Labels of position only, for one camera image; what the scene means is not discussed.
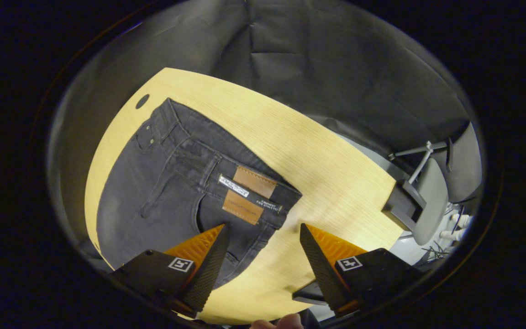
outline light wood surface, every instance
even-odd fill
[[[148,101],[135,106],[142,96]],[[163,69],[128,100],[96,150],[86,182],[85,216],[98,246],[96,215],[113,163],[166,98],[212,119],[240,139],[302,194],[284,226],[236,279],[213,290],[199,318],[222,324],[272,320],[311,306],[291,294],[314,278],[299,243],[301,222],[365,249],[389,249],[402,229],[383,215],[395,180],[367,156],[305,115],[207,75]]]

